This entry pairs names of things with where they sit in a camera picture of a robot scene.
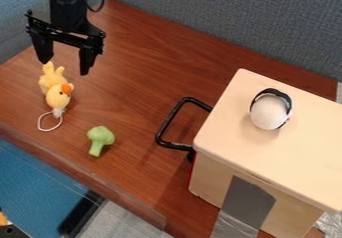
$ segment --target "gray tape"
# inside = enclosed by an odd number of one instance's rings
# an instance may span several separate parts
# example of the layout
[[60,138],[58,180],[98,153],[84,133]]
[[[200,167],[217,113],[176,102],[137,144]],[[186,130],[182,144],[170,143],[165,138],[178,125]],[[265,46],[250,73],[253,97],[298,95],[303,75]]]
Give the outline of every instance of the gray tape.
[[255,238],[259,229],[247,225],[233,218],[224,211],[220,211],[211,238]]
[[234,176],[222,211],[260,229],[275,201],[276,199],[262,188]]
[[234,176],[211,237],[256,238],[275,202],[262,188]]

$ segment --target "orange beak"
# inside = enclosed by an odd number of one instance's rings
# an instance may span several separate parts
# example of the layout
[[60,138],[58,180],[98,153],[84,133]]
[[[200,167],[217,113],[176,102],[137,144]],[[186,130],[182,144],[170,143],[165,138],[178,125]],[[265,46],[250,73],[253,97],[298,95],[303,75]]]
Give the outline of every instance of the orange beak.
[[69,84],[62,84],[62,91],[67,94],[67,95],[70,95],[71,94],[71,91],[72,91],[72,88]]

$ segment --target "black handle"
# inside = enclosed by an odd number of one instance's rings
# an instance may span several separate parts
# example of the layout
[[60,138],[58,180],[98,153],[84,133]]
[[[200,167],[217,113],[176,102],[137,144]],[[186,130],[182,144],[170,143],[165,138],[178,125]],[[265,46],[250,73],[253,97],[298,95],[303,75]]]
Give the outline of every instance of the black handle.
[[181,150],[181,151],[189,151],[189,152],[194,151],[192,148],[192,145],[181,144],[181,143],[177,143],[177,142],[169,142],[169,141],[165,141],[162,139],[162,136],[163,136],[165,130],[167,129],[167,127],[169,127],[171,121],[175,118],[175,116],[177,115],[177,113],[179,112],[179,110],[182,108],[182,106],[185,103],[192,103],[192,104],[206,110],[207,112],[211,112],[211,110],[213,109],[211,106],[208,106],[207,104],[199,101],[198,99],[195,99],[192,97],[182,98],[177,103],[175,108],[171,111],[169,116],[165,119],[165,121],[163,122],[163,124],[160,126],[159,130],[156,133],[155,139],[156,139],[157,144],[159,144],[160,146],[170,148],[170,149]]

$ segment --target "green broccoli toy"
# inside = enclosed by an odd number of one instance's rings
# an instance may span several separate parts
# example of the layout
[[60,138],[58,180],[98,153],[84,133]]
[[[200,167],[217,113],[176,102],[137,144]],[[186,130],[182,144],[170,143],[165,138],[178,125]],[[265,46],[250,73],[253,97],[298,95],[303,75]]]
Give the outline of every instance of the green broccoli toy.
[[94,127],[87,132],[87,136],[92,140],[89,154],[99,157],[102,147],[105,145],[111,145],[115,141],[114,134],[108,130],[105,126]]

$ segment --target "yellow plush toy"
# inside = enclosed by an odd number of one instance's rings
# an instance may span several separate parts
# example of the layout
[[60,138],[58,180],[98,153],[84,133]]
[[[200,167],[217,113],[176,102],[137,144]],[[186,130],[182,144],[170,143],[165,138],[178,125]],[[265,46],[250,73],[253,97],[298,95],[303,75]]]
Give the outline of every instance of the yellow plush toy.
[[39,79],[39,86],[45,95],[46,103],[52,108],[54,117],[60,118],[65,107],[69,104],[74,85],[68,83],[63,76],[64,67],[56,70],[52,62],[43,65],[43,72]]

